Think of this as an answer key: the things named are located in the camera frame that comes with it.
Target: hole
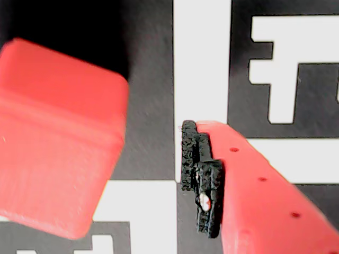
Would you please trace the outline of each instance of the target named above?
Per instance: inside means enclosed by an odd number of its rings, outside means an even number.
[[[239,148],[231,147],[229,150],[230,150],[231,152],[237,152],[237,151],[239,151]]]
[[[294,218],[299,218],[300,217],[300,213],[291,213],[291,215]]]

